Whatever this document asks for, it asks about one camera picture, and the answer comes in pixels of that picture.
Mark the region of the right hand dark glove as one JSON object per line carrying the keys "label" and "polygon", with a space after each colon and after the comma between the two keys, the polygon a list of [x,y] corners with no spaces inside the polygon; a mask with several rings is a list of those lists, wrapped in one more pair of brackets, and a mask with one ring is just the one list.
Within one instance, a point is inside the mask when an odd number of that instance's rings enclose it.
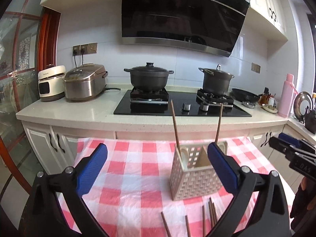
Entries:
{"label": "right hand dark glove", "polygon": [[296,192],[290,218],[293,236],[315,236],[315,183],[307,177]]}

